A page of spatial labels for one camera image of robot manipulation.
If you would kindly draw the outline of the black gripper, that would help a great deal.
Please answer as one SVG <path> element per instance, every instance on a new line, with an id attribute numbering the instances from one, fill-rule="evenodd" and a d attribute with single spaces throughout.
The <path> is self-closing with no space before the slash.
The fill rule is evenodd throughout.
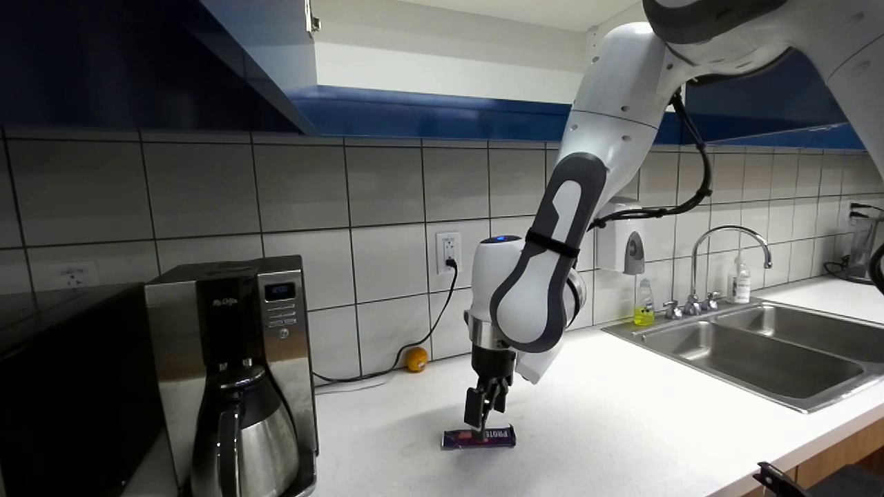
<path id="1" fill-rule="evenodd" d="M 468 390 L 464 422 L 486 431 L 490 415 L 507 411 L 507 390 L 513 378 L 513 354 L 500 349 L 473 349 L 473 371 L 484 396 L 480 390 Z"/>

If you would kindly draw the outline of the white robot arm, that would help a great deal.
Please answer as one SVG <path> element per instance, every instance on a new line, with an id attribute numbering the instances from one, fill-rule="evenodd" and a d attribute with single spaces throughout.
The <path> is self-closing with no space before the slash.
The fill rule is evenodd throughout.
<path id="1" fill-rule="evenodd" d="M 540 378 L 576 324 L 584 238 L 611 213 L 703 78 L 744 78 L 799 53 L 868 154 L 884 154 L 884 0 L 642 0 L 645 16 L 611 27 L 588 56 L 566 111 L 555 169 L 523 234 L 480 241 L 473 263 L 476 431 Z"/>

